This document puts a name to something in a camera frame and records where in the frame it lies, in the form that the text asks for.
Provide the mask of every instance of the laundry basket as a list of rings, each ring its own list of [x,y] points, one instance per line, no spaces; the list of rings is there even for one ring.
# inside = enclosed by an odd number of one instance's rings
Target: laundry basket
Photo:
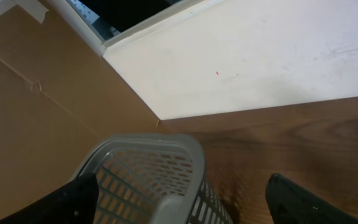
[[[232,224],[205,178],[202,147],[186,135],[126,134],[103,142],[73,178],[96,174],[93,223]]]

